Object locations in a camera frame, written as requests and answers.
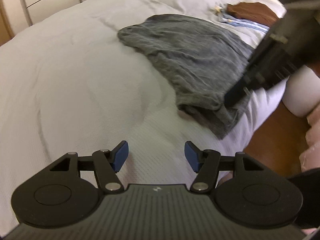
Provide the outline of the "grey plaid shorts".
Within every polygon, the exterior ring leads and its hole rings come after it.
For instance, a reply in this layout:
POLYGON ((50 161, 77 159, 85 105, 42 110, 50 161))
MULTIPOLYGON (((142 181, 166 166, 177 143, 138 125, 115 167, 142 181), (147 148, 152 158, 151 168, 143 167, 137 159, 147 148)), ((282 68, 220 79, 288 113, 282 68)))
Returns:
POLYGON ((161 14, 120 29, 117 36, 172 85, 177 108, 218 139, 239 122, 249 97, 232 107, 224 97, 242 77, 253 48, 238 35, 199 18, 161 14))

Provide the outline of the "blue striped folded garment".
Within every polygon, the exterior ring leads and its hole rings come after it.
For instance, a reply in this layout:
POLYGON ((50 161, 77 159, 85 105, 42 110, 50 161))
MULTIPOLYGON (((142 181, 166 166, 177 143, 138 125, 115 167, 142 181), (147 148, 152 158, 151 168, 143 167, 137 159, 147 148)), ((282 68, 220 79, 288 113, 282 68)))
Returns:
POLYGON ((212 22, 238 35, 245 43, 256 48, 269 31, 269 27, 250 20, 237 19, 226 12, 221 4, 210 8, 212 22))

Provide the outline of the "brown folded garment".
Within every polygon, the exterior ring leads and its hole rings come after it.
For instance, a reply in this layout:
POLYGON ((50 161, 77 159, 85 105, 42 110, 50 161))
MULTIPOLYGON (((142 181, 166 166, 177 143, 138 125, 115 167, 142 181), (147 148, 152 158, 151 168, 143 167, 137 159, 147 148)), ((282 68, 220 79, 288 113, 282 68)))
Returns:
POLYGON ((279 17, 267 5, 260 2, 227 4, 226 12, 234 18, 249 20, 268 27, 279 20, 279 17))

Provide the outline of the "white bed duvet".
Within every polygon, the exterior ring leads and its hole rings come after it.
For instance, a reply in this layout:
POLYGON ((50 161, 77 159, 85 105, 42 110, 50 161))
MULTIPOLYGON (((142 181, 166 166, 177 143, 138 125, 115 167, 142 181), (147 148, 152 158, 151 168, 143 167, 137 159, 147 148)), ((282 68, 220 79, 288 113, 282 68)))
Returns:
POLYGON ((178 111, 171 85, 117 32, 157 14, 212 22, 210 8, 243 1, 285 12, 277 0, 87 0, 1 46, 1 235, 17 225, 14 190, 67 152, 90 155, 126 140, 122 183, 188 185, 195 174, 186 141, 223 155, 242 151, 277 108, 285 83, 254 93, 219 140, 178 111))

